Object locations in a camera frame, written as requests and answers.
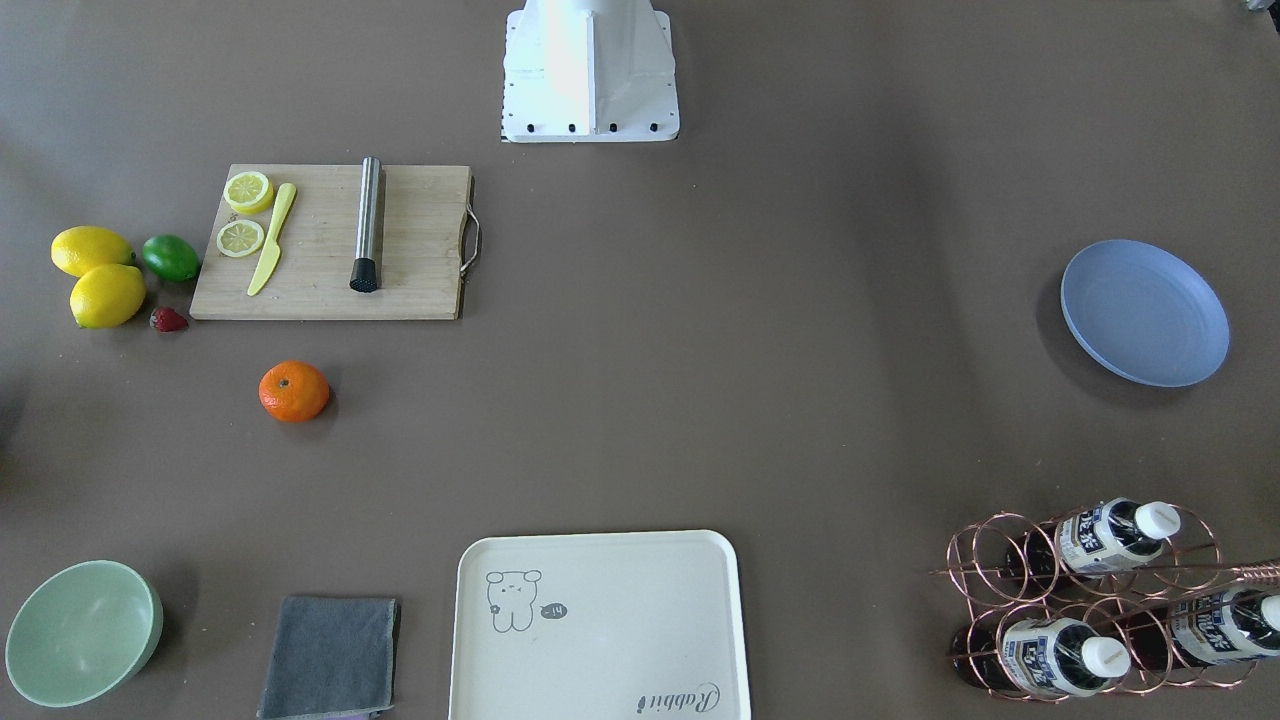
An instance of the orange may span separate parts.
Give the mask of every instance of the orange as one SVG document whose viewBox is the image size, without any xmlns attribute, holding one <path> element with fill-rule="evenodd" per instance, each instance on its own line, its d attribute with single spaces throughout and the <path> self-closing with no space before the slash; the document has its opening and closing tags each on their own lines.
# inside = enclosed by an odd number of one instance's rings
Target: orange
<svg viewBox="0 0 1280 720">
<path fill-rule="evenodd" d="M 314 365 L 285 360 L 262 375 L 257 398 L 276 420 L 301 423 L 324 410 L 329 402 L 329 380 Z"/>
</svg>

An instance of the knife handle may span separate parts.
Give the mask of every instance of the knife handle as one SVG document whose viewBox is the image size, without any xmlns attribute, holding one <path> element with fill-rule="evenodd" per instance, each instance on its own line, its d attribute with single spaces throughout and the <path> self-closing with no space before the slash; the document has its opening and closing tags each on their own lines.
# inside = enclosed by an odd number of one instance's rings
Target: knife handle
<svg viewBox="0 0 1280 720">
<path fill-rule="evenodd" d="M 293 199 L 298 195 L 298 187 L 292 182 L 280 183 L 275 190 L 275 206 L 271 208 L 271 224 L 266 228 L 266 242 L 275 242 L 280 237 L 280 228 L 284 227 L 284 218 L 293 208 Z"/>
</svg>

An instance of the blue plate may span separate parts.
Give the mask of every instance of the blue plate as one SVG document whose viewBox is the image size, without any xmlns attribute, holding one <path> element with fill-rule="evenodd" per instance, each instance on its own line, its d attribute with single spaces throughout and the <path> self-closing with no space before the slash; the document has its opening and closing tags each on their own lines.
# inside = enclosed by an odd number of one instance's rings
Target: blue plate
<svg viewBox="0 0 1280 720">
<path fill-rule="evenodd" d="M 1204 278 L 1135 240 L 1082 250 L 1062 274 L 1062 314 L 1080 346 L 1137 383 L 1185 387 L 1226 359 L 1226 313 Z"/>
</svg>

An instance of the black muddler tip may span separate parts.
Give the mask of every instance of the black muddler tip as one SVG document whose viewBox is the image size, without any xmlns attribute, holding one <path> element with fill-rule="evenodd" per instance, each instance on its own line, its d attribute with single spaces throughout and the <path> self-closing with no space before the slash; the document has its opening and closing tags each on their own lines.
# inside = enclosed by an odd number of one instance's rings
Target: black muddler tip
<svg viewBox="0 0 1280 720">
<path fill-rule="evenodd" d="M 374 292 L 378 290 L 378 264 L 371 258 L 356 258 L 351 266 L 351 290 Z"/>
</svg>

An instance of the strawberry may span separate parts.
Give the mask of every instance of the strawberry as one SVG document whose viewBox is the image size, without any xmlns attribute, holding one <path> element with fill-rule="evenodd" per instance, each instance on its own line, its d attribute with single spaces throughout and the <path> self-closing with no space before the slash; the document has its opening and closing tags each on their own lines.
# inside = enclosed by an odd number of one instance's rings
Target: strawberry
<svg viewBox="0 0 1280 720">
<path fill-rule="evenodd" d="M 156 307 L 151 311 L 151 327 L 163 333 L 184 331 L 187 329 L 187 318 L 183 318 L 173 307 Z"/>
</svg>

